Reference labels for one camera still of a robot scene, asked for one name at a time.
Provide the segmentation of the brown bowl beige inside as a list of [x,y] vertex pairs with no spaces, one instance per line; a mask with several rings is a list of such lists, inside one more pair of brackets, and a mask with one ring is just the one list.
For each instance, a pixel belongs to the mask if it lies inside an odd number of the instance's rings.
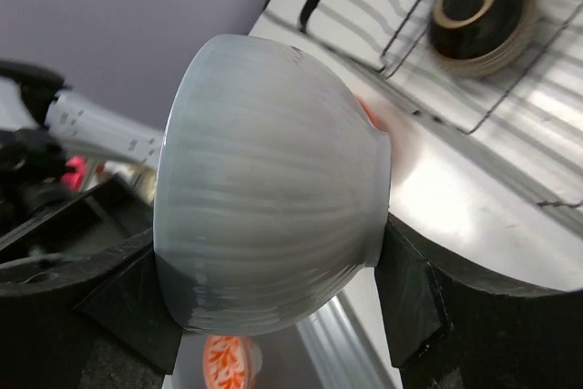
[[527,50],[540,17],[537,0],[435,0],[429,50],[452,76],[487,77]]

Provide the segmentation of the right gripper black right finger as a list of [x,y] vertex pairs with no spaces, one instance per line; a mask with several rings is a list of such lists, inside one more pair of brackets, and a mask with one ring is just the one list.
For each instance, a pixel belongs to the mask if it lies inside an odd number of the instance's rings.
[[374,279],[405,388],[581,387],[581,291],[490,271],[396,217]]

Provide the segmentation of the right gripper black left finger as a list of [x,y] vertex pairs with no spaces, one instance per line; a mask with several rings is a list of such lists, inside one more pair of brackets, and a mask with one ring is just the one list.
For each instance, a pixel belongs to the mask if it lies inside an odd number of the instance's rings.
[[4,388],[160,388],[181,328],[159,288],[152,231],[1,284]]

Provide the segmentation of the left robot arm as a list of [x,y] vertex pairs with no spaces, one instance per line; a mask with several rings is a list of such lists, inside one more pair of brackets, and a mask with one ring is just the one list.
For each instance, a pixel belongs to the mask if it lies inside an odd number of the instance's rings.
[[44,67],[1,63],[1,232],[73,195],[63,181],[74,156],[155,170],[163,134],[111,112]]

